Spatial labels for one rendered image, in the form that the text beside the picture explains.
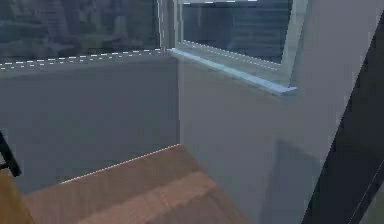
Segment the white framed window with sill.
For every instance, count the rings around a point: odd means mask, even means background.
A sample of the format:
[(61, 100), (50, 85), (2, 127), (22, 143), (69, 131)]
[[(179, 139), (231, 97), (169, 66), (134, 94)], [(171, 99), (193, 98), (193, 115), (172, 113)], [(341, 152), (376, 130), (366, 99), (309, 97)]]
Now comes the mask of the white framed window with sill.
[(273, 95), (292, 83), (310, 0), (174, 0), (169, 52)]

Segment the wide dark glass window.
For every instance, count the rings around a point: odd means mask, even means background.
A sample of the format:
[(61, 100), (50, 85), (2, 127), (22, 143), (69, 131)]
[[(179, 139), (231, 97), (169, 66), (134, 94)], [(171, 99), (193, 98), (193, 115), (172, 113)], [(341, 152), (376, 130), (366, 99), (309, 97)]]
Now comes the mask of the wide dark glass window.
[(157, 0), (0, 0), (0, 72), (161, 46)]

